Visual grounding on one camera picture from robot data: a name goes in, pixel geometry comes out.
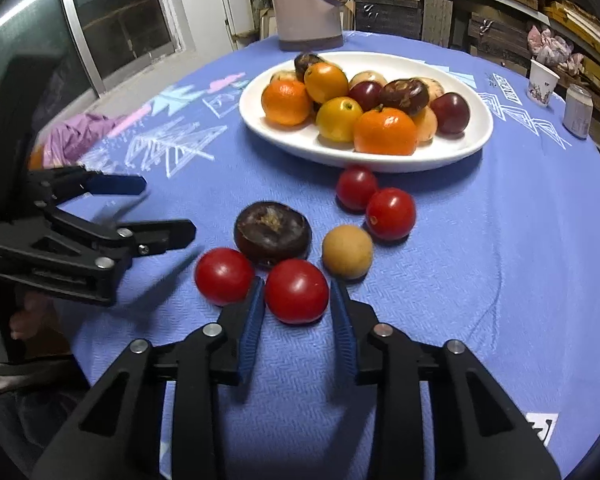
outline soda can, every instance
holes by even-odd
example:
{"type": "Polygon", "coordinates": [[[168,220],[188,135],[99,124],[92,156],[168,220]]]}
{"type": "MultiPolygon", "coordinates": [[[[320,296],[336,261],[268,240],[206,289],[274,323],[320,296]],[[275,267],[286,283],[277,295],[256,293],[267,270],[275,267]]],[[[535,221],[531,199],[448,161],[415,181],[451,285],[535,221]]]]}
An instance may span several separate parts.
{"type": "Polygon", "coordinates": [[[593,114],[591,94],[581,86],[572,84],[569,85],[564,103],[562,124],[579,139],[586,139],[593,114]]]}

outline paper cup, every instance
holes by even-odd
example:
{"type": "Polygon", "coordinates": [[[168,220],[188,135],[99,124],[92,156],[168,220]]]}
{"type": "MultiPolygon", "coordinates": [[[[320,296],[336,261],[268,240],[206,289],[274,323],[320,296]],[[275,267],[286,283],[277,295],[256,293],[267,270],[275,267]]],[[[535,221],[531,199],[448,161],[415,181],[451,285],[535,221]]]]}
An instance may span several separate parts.
{"type": "Polygon", "coordinates": [[[560,79],[557,73],[549,70],[537,61],[531,60],[531,74],[529,75],[529,86],[526,95],[540,106],[549,104],[549,97],[554,92],[555,85],[560,79]]]}

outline hand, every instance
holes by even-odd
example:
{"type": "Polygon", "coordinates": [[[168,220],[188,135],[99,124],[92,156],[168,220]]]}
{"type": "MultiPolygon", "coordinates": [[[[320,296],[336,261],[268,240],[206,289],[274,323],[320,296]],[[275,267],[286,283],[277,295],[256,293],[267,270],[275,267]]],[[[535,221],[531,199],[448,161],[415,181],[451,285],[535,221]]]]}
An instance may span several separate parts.
{"type": "Polygon", "coordinates": [[[35,336],[53,312],[51,300],[39,292],[26,292],[22,303],[23,308],[13,314],[9,321],[13,339],[24,340],[35,336]]]}

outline white plate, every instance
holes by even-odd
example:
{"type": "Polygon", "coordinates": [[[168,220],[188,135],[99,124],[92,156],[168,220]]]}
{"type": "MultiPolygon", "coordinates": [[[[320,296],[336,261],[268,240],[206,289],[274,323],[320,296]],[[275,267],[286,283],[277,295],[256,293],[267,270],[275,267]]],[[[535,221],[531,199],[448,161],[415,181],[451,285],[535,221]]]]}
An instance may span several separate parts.
{"type": "Polygon", "coordinates": [[[293,70],[294,62],[290,60],[264,71],[251,81],[242,93],[239,106],[240,114],[251,130],[286,152],[338,168],[363,164],[373,171],[408,173],[432,170],[461,160],[480,150],[491,137],[493,118],[482,99],[473,89],[442,70],[404,57],[373,52],[331,52],[320,56],[339,65],[349,79],[363,70],[376,70],[387,81],[414,76],[437,79],[446,92],[458,92],[466,99],[471,119],[460,139],[449,140],[435,136],[432,143],[418,147],[409,156],[357,153],[353,151],[352,144],[327,145],[318,139],[318,129],[314,124],[286,130],[276,129],[264,120],[260,96],[274,72],[293,70]]]}

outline blue tablecloth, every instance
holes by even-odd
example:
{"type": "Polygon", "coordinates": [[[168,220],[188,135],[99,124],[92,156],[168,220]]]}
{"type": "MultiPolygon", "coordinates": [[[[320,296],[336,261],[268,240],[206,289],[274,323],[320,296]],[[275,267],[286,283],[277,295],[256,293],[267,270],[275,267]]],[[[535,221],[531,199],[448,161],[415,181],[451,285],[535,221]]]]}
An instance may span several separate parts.
{"type": "MultiPolygon", "coordinates": [[[[563,128],[558,96],[538,107],[523,77],[490,62],[361,32],[346,33],[342,50],[438,65],[474,86],[494,115],[481,152],[440,170],[379,177],[415,197],[418,220],[407,243],[376,247],[352,297],[415,340],[464,340],[566,475],[600,434],[600,156],[593,142],[563,128]]],[[[225,56],[156,96],[136,123],[84,158],[91,168],[147,179],[150,195],[125,219],[190,218],[198,227],[189,249],[136,260],[116,306],[61,305],[90,381],[134,338],[165,344],[217,318],[219,309],[192,282],[194,259],[233,245],[235,216],[247,204],[278,200],[304,213],[315,233],[309,260],[318,265],[328,230],[362,223],[334,202],[339,170],[287,155],[240,119],[247,82],[293,56],[276,39],[225,56]]],[[[128,202],[84,197],[67,209],[105,218],[128,202]]],[[[374,390],[348,386],[334,373],[330,316],[294,328],[267,313],[250,385],[221,389],[229,478],[365,478],[374,390]]],[[[165,472],[172,395],[162,432],[165,472]]],[[[430,421],[426,437],[430,477],[430,421]]]]}

